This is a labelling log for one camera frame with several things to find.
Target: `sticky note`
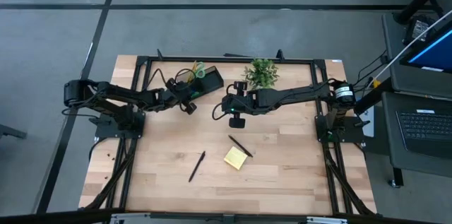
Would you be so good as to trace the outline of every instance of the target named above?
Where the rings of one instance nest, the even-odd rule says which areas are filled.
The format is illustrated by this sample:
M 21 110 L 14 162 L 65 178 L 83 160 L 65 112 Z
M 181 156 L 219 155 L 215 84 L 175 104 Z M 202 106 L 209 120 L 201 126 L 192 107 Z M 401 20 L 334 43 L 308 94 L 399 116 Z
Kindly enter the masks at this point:
M 248 156 L 245 153 L 241 152 L 239 149 L 233 146 L 231 150 L 229 150 L 229 153 L 227 153 L 224 160 L 232 167 L 235 167 L 237 170 L 240 170 L 240 168 L 242 167 L 243 163 L 246 160 L 246 157 Z

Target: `wooden tabletop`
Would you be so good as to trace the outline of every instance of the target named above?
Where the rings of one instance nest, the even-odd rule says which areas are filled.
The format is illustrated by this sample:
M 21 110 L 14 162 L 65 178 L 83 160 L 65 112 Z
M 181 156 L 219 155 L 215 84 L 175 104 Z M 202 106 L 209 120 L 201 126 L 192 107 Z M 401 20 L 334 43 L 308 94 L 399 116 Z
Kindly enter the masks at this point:
M 135 62 L 136 56 L 119 55 L 111 82 L 130 88 Z M 217 67 L 225 86 L 243 80 L 245 65 L 206 63 L 206 67 Z M 160 68 L 168 79 L 180 69 L 191 67 L 189 62 L 154 61 L 151 74 Z M 280 75 L 277 90 L 312 83 L 309 65 L 277 67 Z M 341 61 L 326 60 L 326 67 L 329 78 L 345 80 Z M 156 76 L 149 89 L 159 87 L 164 84 Z M 225 87 L 194 100 L 198 109 L 192 115 L 183 113 L 179 107 L 146 114 L 145 131 L 138 141 L 133 164 L 127 210 L 330 215 L 325 163 L 314 126 L 315 103 L 286 105 L 267 115 L 244 115 L 245 129 L 232 129 L 228 117 L 218 121 L 211 117 L 212 109 L 224 95 Z M 223 160 L 234 146 L 228 134 L 254 156 L 247 158 L 239 171 Z M 118 139 L 111 138 L 93 151 L 80 206 L 89 204 L 107 183 L 117 145 Z M 350 185 L 367 207 L 375 211 L 364 156 L 351 143 L 341 146 Z M 206 157 L 188 183 L 203 151 Z M 121 186 L 122 180 L 118 183 L 115 206 L 119 204 Z M 337 180 L 336 188 L 340 209 L 344 211 Z

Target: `black pen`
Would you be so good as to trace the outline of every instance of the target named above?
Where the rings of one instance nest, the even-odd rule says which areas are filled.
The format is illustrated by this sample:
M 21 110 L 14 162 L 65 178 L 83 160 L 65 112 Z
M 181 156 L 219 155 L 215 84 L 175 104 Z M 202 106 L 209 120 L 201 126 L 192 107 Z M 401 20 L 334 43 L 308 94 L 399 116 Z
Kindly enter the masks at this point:
M 245 152 L 245 154 L 247 154 L 249 157 L 253 157 L 253 155 L 250 153 L 250 152 L 248 152 L 246 149 L 245 149 L 245 147 L 243 147 L 239 142 L 237 142 L 237 140 L 235 140 L 231 135 L 227 135 L 227 136 L 229 136 L 229 138 L 232 140 L 232 141 L 234 141 L 234 143 L 236 143 L 244 152 Z
M 193 179 L 193 176 L 195 176 L 195 173 L 196 173 L 196 171 L 197 171 L 197 169 L 199 167 L 199 163 L 201 163 L 201 161 L 203 161 L 204 156 L 206 156 L 206 151 L 204 151 L 203 154 L 201 154 L 201 157 L 199 157 L 198 163 L 196 163 L 196 167 L 195 167 L 195 169 L 193 170 L 193 172 L 190 175 L 189 182 L 191 182 L 191 180 Z

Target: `green plant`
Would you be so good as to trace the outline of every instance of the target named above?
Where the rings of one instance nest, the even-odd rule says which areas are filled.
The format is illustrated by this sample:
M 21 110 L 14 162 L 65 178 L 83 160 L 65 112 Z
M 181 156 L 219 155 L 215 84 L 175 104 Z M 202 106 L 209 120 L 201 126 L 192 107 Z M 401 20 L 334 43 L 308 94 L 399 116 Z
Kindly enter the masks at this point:
M 251 62 L 253 68 L 245 66 L 245 80 L 251 85 L 253 90 L 258 88 L 271 88 L 278 80 L 276 71 L 278 68 L 273 61 L 268 59 L 254 59 Z

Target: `monitor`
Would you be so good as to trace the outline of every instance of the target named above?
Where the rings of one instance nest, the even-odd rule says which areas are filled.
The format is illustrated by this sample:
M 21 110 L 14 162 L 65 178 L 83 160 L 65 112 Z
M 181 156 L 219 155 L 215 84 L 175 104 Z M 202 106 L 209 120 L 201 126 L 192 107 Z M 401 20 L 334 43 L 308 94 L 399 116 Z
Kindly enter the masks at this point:
M 430 71 L 452 73 L 452 20 L 414 48 L 401 64 Z

